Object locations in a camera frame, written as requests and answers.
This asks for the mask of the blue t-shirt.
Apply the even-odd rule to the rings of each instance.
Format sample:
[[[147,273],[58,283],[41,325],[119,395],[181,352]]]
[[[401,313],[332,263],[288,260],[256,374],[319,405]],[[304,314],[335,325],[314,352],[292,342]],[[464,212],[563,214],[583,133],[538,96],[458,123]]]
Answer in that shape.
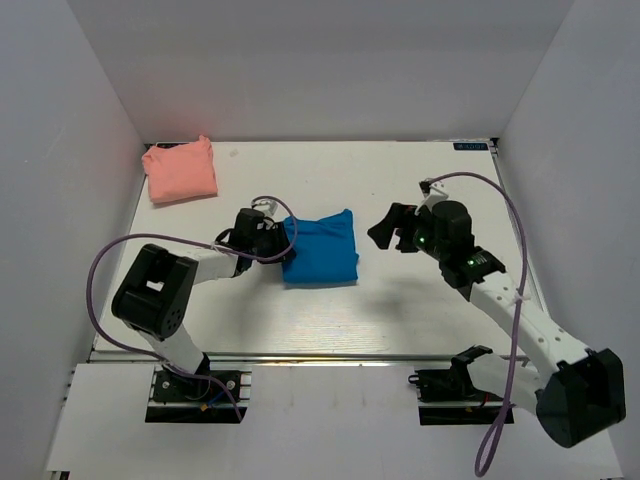
[[[356,251],[353,212],[342,212],[319,220],[297,219],[295,257],[282,264],[282,276],[289,286],[333,286],[354,284],[358,280],[359,255]],[[284,230],[294,237],[292,217]]]

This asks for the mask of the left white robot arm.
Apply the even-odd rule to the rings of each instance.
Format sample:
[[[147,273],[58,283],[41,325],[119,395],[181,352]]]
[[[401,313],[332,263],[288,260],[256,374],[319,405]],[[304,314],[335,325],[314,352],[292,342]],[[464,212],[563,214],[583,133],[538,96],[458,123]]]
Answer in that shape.
[[[118,287],[111,313],[178,372],[180,391],[191,399],[202,398],[211,387],[209,359],[184,326],[193,287],[236,278],[255,262],[290,262],[296,257],[293,242],[282,222],[257,208],[243,208],[234,226],[207,247],[172,253],[146,244]]]

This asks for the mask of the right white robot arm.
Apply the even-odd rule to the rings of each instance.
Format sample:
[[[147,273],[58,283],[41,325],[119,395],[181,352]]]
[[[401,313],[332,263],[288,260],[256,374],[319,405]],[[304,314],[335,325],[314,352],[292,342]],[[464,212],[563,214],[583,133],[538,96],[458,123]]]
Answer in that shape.
[[[394,203],[368,236],[381,250],[396,239],[402,253],[434,258],[444,281],[509,334],[532,366],[511,368],[489,347],[472,346],[446,370],[420,370],[410,383],[425,403],[500,397],[534,414],[558,445],[570,448],[626,417],[621,359],[595,351],[519,295],[506,268],[476,245],[472,219],[457,201],[432,206]]]

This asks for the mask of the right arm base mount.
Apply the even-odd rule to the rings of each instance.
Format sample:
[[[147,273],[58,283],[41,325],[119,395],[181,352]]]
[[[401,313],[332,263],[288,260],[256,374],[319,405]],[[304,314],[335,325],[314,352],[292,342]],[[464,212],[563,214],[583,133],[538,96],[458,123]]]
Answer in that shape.
[[[472,385],[467,367],[493,351],[473,346],[453,356],[448,368],[415,370],[407,378],[416,388],[421,426],[470,426],[492,424],[502,398]]]

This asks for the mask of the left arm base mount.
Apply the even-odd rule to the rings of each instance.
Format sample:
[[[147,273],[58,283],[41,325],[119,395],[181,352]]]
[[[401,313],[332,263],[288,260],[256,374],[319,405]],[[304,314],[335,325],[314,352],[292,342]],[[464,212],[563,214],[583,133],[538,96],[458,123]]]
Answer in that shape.
[[[154,370],[146,407],[148,424],[240,424],[248,409],[251,370],[224,367],[210,374],[221,381],[237,404],[237,415],[215,382],[183,378],[164,367]]]

